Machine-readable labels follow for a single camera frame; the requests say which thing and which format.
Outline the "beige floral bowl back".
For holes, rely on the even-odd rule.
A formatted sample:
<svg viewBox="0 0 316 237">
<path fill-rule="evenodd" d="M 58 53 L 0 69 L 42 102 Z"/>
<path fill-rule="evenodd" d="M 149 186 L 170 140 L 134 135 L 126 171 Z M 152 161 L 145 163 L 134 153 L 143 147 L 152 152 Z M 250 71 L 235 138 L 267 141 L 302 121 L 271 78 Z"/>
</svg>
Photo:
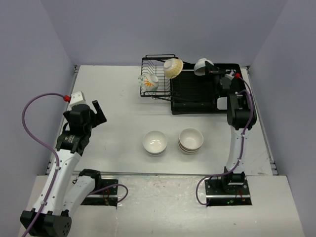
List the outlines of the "beige floral bowl back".
<svg viewBox="0 0 316 237">
<path fill-rule="evenodd" d="M 179 140 L 186 148 L 194 149 L 203 145 L 204 137 L 199 130 L 195 128 L 186 128 L 181 131 Z"/>
</svg>

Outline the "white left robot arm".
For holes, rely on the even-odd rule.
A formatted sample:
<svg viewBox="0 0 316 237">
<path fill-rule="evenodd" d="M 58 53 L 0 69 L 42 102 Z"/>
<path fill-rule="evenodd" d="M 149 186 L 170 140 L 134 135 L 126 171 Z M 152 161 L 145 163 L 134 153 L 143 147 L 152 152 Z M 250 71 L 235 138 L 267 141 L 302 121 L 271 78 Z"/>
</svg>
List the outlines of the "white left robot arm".
<svg viewBox="0 0 316 237">
<path fill-rule="evenodd" d="M 23 211 L 20 222 L 25 228 L 23 236 L 66 237 L 72 225 L 72 216 L 90 194 L 102 190 L 101 174 L 97 170 L 85 169 L 77 183 L 67 191 L 74 168 L 89 143 L 92 130 L 107 121 L 97 100 L 91 109 L 80 99 L 69 100 L 70 110 L 63 113 L 66 124 L 57 138 L 52 153 L 54 163 L 46 184 L 30 211 Z"/>
</svg>

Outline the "white bowl front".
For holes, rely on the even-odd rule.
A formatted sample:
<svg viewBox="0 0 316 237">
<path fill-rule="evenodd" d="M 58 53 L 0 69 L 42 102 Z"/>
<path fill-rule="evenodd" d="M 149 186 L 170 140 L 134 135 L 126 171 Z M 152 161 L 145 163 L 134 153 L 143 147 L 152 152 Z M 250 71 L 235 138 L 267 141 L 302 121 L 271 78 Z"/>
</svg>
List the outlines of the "white bowl front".
<svg viewBox="0 0 316 237">
<path fill-rule="evenodd" d="M 151 154 L 151 155 L 154 155 L 154 156 L 157 156 L 157 155 L 160 155 L 162 154 L 165 149 L 145 149 L 147 153 Z"/>
</svg>

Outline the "white bowl back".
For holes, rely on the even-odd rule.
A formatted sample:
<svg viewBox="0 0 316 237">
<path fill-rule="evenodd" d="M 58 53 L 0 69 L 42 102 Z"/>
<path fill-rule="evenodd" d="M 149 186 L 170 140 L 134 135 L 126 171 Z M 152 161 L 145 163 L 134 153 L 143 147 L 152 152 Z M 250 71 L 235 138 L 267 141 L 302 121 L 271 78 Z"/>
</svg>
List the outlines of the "white bowl back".
<svg viewBox="0 0 316 237">
<path fill-rule="evenodd" d="M 197 63 L 194 65 L 194 74 L 196 76 L 204 76 L 205 75 L 205 63 L 208 62 L 211 65 L 214 65 L 212 61 L 206 59 L 206 58 L 201 58 L 197 61 Z"/>
</svg>

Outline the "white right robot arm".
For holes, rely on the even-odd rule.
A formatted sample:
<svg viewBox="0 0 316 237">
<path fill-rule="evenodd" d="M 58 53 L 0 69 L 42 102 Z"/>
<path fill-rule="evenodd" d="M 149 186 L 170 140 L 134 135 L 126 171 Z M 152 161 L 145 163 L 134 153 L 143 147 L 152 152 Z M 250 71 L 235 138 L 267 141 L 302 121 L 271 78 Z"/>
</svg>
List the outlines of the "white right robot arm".
<svg viewBox="0 0 316 237">
<path fill-rule="evenodd" d="M 242 81 L 246 89 L 227 95 L 227 122 L 231 127 L 230 152 L 224 173 L 209 176 L 213 189 L 221 189 L 226 194 L 246 185 L 244 155 L 249 133 L 257 120 L 253 96 L 249 84 L 239 73 L 229 73 L 224 76 L 224 85 L 232 81 Z"/>
</svg>

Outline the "beige floral bowl front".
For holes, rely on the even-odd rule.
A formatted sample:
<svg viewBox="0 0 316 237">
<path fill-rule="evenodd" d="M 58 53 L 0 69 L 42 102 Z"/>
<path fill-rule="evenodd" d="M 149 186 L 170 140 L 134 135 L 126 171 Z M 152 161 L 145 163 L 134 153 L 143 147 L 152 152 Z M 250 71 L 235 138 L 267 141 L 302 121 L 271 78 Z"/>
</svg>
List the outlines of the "beige floral bowl front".
<svg viewBox="0 0 316 237">
<path fill-rule="evenodd" d="M 186 153 L 186 154 L 195 154 L 195 153 L 197 153 L 197 152 L 199 151 L 199 149 L 193 150 L 193 151 L 191 151 L 191 150 L 186 150 L 185 148 L 183 148 L 183 147 L 181 147 L 181 146 L 180 146 L 180 149 L 181 149 L 182 152 L 184 152 L 184 153 Z"/>
</svg>

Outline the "beige floral bowl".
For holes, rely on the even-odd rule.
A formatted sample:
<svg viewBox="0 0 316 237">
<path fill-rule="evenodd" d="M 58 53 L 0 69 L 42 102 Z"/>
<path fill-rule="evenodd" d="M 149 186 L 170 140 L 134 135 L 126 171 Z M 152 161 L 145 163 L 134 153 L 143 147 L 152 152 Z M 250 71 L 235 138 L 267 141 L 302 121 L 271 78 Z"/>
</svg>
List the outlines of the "beige floral bowl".
<svg viewBox="0 0 316 237">
<path fill-rule="evenodd" d="M 194 149 L 189 149 L 189 148 L 186 148 L 184 145 L 182 145 L 182 143 L 180 142 L 180 140 L 178 140 L 178 145 L 179 145 L 179 146 L 181 146 L 181 147 L 183 147 L 183 148 L 185 148 L 186 150 L 191 150 L 191 151 L 193 151 L 193 150 L 197 150 L 197 149 L 200 149 L 200 147 L 198 147 L 198 148 L 194 148 Z"/>
<path fill-rule="evenodd" d="M 195 128 L 186 128 L 181 131 L 179 140 L 186 148 L 194 149 L 203 145 L 204 137 L 199 130 Z"/>
<path fill-rule="evenodd" d="M 191 150 L 186 150 L 185 148 L 183 148 L 183 147 L 181 147 L 181 146 L 180 146 L 180 149 L 181 149 L 182 152 L 184 152 L 184 153 L 186 153 L 186 154 L 195 154 L 195 153 L 197 153 L 197 152 L 199 151 L 199 149 L 193 150 L 193 151 L 191 151 Z"/>
</svg>

